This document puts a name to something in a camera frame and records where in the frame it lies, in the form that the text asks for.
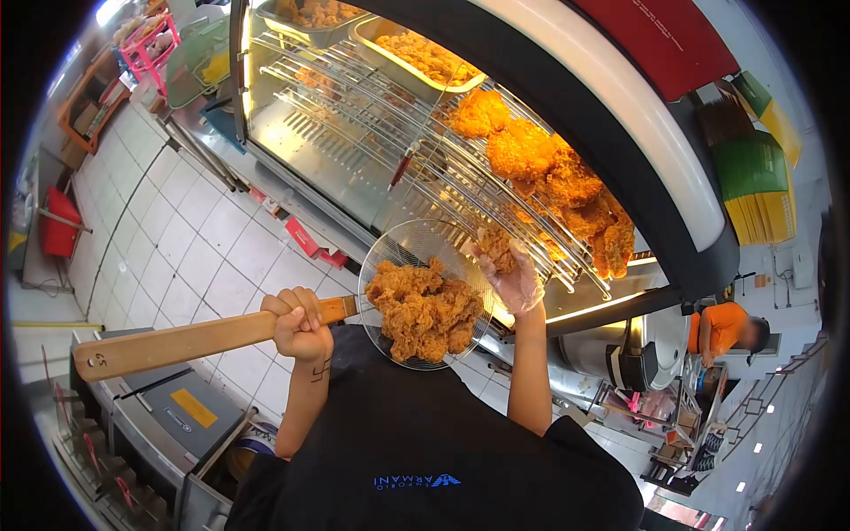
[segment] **white tiled floor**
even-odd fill
[[[69,275],[90,320],[108,330],[161,330],[256,312],[264,294],[296,285],[319,297],[357,291],[356,275],[308,259],[280,221],[165,146],[164,133],[136,108],[125,105],[107,129],[75,177],[94,234],[82,235]],[[273,342],[190,363],[240,407],[254,404],[280,422],[292,359]],[[470,353],[451,367],[475,396],[507,413],[510,380],[483,357]],[[600,430],[589,431],[630,472],[643,471],[645,449]]]

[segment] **black t-shirt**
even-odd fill
[[[361,326],[333,331],[325,408],[291,461],[256,456],[229,531],[638,528],[632,476],[569,417],[541,438],[455,371],[400,367]]]

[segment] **person in orange shirt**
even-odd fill
[[[724,302],[691,315],[688,352],[699,354],[703,367],[711,367],[714,358],[723,356],[736,342],[755,354],[769,338],[770,325],[765,319],[751,317],[734,302]]]

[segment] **wrist tattoo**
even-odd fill
[[[327,359],[321,365],[316,364],[313,367],[313,379],[310,380],[310,383],[322,381],[325,378],[325,373],[331,372],[331,356],[331,354],[328,354]]]

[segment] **black cap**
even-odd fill
[[[770,340],[770,323],[763,317],[750,317],[750,321],[756,327],[756,346],[750,351],[753,354],[760,353]]]

